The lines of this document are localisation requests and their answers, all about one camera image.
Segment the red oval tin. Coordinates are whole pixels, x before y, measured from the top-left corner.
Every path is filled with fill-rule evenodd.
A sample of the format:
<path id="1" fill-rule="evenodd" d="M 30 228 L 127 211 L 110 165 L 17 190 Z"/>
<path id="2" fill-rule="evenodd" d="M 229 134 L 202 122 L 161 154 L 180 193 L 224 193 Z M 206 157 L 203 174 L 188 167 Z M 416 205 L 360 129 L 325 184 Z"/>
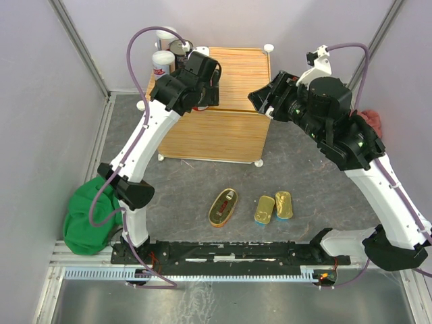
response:
<path id="1" fill-rule="evenodd" d="M 195 111 L 204 111 L 204 110 L 206 110 L 208 108 L 209 108 L 209 106 L 195 106 L 192 109 L 195 110 Z"/>
<path id="2" fill-rule="evenodd" d="M 222 190 L 209 210 L 208 218 L 213 227 L 223 227 L 232 216 L 238 201 L 238 193 L 233 188 Z"/>

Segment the dark blue round can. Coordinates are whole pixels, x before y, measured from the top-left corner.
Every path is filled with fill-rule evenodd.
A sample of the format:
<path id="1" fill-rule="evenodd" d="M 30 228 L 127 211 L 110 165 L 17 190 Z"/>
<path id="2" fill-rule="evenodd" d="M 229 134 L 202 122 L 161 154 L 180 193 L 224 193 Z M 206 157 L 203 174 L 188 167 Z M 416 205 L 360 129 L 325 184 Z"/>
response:
<path id="1" fill-rule="evenodd" d="M 184 47 L 182 41 L 178 39 L 169 44 L 169 50 L 174 54 L 175 68 L 184 68 L 188 61 L 188 56 L 193 50 L 193 44 L 189 40 L 186 40 L 186 47 Z"/>

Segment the wooden cube cabinet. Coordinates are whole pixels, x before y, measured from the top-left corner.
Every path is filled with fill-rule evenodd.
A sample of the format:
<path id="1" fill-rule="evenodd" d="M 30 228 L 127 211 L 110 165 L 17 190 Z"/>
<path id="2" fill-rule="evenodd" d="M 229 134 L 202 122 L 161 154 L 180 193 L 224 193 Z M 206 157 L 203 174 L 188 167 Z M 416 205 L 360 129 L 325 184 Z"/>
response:
<path id="1" fill-rule="evenodd" d="M 158 159 L 252 163 L 262 167 L 268 117 L 257 113 L 248 94 L 270 81 L 270 56 L 260 48 L 210 47 L 222 67 L 219 105 L 185 114 L 158 147 Z"/>

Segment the tall white-lid can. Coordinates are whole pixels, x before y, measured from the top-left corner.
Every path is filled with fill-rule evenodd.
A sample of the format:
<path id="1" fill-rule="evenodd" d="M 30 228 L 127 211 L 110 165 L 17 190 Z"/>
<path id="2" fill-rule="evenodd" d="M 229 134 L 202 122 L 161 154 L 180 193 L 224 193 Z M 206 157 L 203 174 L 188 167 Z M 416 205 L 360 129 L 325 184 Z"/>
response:
<path id="1" fill-rule="evenodd" d="M 170 43 L 178 39 L 176 35 L 166 30 L 158 29 L 155 33 L 157 37 L 155 46 L 158 51 L 168 51 Z"/>
<path id="2" fill-rule="evenodd" d="M 153 76 L 156 80 L 175 70 L 175 55 L 171 51 L 156 51 L 152 55 Z"/>

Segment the gold rectangular tin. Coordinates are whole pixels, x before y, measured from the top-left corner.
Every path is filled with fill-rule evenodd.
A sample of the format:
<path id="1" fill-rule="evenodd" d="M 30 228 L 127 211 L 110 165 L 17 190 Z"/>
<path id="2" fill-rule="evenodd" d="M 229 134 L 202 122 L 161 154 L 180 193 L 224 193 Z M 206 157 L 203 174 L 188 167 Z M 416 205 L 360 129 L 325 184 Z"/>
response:
<path id="1" fill-rule="evenodd" d="M 292 195 L 288 191 L 276 192 L 275 206 L 278 221 L 287 221 L 293 217 Z"/>
<path id="2" fill-rule="evenodd" d="M 268 225 L 271 221 L 274 207 L 274 198 L 266 195 L 261 196 L 258 200 L 258 205 L 254 213 L 254 221 L 259 225 Z"/>

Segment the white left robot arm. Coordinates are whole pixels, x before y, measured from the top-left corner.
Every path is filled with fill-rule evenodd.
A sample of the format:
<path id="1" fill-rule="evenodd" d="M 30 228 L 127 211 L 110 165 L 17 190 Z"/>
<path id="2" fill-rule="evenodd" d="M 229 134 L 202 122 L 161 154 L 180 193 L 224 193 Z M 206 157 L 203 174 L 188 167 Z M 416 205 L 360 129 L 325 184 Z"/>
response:
<path id="1" fill-rule="evenodd" d="M 197 47 L 183 68 L 156 80 L 144 107 L 144 114 L 120 153 L 99 165 L 97 172 L 110 182 L 126 217 L 126 256 L 134 263 L 149 257 L 146 206 L 155 189 L 143 180 L 147 165 L 168 131 L 195 108 L 219 104 L 220 63 L 207 47 Z"/>

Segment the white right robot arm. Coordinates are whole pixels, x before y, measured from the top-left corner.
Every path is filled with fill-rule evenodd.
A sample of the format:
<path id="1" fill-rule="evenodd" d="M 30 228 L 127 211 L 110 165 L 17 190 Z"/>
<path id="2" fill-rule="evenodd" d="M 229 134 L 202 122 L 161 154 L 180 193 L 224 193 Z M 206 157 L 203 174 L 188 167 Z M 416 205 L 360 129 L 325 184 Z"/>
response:
<path id="1" fill-rule="evenodd" d="M 352 92 L 340 79 L 325 76 L 303 85 L 280 71 L 248 99 L 258 113 L 292 122 L 314 140 L 320 152 L 354 182 L 379 219 L 379 225 L 366 230 L 329 230 L 309 248 L 314 262 L 360 257 L 386 271 L 423 264 L 431 245 L 431 223 L 399 183 L 380 137 L 351 111 Z"/>

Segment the red cloth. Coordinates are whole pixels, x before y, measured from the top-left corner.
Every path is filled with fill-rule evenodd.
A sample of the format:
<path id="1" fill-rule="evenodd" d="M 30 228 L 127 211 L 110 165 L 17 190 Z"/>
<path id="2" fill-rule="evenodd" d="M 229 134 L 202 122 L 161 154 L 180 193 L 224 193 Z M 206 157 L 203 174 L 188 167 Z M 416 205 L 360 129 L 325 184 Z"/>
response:
<path id="1" fill-rule="evenodd" d="M 366 123 L 368 125 L 370 125 L 370 127 L 372 127 L 372 129 L 374 129 L 377 136 L 379 138 L 382 138 L 383 133 L 382 133 L 382 129 L 381 129 L 381 118 L 376 111 L 374 111 L 372 109 L 367 109 L 364 111 L 358 111 L 356 109 L 351 113 L 351 115 L 361 116 L 366 121 Z"/>

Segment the green cloth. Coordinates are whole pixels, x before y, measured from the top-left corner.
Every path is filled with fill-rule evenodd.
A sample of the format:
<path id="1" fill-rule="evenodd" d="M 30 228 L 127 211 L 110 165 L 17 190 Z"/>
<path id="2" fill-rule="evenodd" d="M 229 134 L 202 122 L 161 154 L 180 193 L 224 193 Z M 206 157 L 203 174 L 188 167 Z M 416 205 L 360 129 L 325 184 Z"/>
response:
<path id="1" fill-rule="evenodd" d="M 95 206 L 92 202 L 105 180 L 97 176 L 79 187 L 72 195 L 63 223 L 63 239 L 66 246 L 78 255 L 93 255 L 107 245 L 110 233 L 122 224 L 122 214 L 116 213 L 119 201 L 113 188 L 106 187 Z"/>

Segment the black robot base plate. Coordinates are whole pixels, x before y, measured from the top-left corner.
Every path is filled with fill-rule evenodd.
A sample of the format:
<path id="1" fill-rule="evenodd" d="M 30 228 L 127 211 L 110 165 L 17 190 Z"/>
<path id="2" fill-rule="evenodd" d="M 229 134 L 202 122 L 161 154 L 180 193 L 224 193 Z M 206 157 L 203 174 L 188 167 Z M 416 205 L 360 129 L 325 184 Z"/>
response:
<path id="1" fill-rule="evenodd" d="M 329 256 L 315 243 L 157 241 L 136 252 L 161 275 L 299 275 L 301 266 L 351 264 L 350 257 Z"/>

